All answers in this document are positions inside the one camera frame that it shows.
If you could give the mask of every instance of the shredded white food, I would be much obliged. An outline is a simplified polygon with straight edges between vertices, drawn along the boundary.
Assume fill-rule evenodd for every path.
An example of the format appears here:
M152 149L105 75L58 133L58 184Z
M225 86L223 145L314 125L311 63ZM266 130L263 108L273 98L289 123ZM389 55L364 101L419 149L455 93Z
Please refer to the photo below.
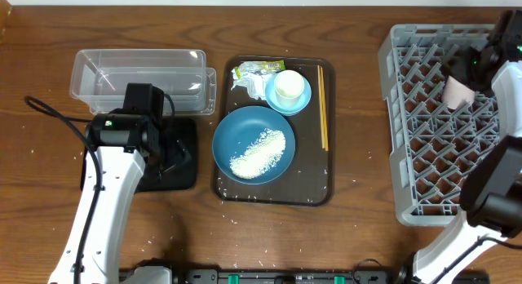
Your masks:
M243 155L230 159L230 168L240 178L253 179L275 167L284 150L283 132L265 129Z

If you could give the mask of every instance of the pink object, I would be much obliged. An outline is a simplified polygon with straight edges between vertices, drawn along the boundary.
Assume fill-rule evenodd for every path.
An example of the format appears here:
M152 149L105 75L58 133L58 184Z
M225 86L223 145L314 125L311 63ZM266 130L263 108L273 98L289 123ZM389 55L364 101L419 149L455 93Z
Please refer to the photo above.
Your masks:
M449 109L456 109L463 102L472 105L475 101L475 92L455 78L449 76L444 92L442 93L442 101L448 105Z

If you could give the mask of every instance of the blue plate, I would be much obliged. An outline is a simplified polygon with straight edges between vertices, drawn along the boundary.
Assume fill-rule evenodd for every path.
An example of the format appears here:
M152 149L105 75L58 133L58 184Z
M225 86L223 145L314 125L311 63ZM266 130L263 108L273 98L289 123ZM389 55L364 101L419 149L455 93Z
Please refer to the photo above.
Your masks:
M293 108L285 108L282 107L279 102L277 101L276 97L276 88L274 86L274 79L276 78L276 75L272 76L269 80L267 85L264 88L264 94L267 97L268 105L274 110L276 110L278 113L285 115L285 116L293 116L296 113L299 113L302 109L304 109L308 103L310 102L310 99L312 98L312 88L310 87L310 83L308 83L308 80L303 77L304 79L304 91L301 97L299 98L297 104Z
M242 179L232 173L230 158L239 157L253 144L265 129L279 130L285 136L285 151L276 166L261 176ZM295 136L290 124L272 109L248 106L231 112L215 130L212 153L219 169L225 175L243 184L263 184L283 174L292 163L295 153Z

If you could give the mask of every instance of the wooden table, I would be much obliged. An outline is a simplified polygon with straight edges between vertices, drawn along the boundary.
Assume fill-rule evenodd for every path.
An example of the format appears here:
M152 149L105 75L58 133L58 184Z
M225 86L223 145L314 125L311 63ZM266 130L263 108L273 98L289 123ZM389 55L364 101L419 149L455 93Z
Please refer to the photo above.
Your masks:
M33 95L64 114L91 118L87 106L69 96L74 56L89 48L199 48L220 85L234 55L318 57L337 73L334 196L327 205L222 204L210 191L210 146L219 116L197 118L197 184L135 195L122 267L154 256L184 267L339 271L366 258L399 267L441 228L405 227L395 217L377 50L394 24L492 24L500 11L14 7L0 45L0 282L45 282L64 251L81 195L82 144L22 98ZM513 283L522 278L520 260L521 253L496 247L470 268L487 269L496 284Z

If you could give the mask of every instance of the green clip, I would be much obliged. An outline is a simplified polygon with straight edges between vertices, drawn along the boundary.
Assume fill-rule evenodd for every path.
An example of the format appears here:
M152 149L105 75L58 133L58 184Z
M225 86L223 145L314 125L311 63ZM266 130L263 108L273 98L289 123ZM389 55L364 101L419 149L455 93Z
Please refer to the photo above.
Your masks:
M228 284L239 284L239 275L228 275Z
M334 284L344 284L345 281L346 281L346 279L344 279L343 276L334 277Z

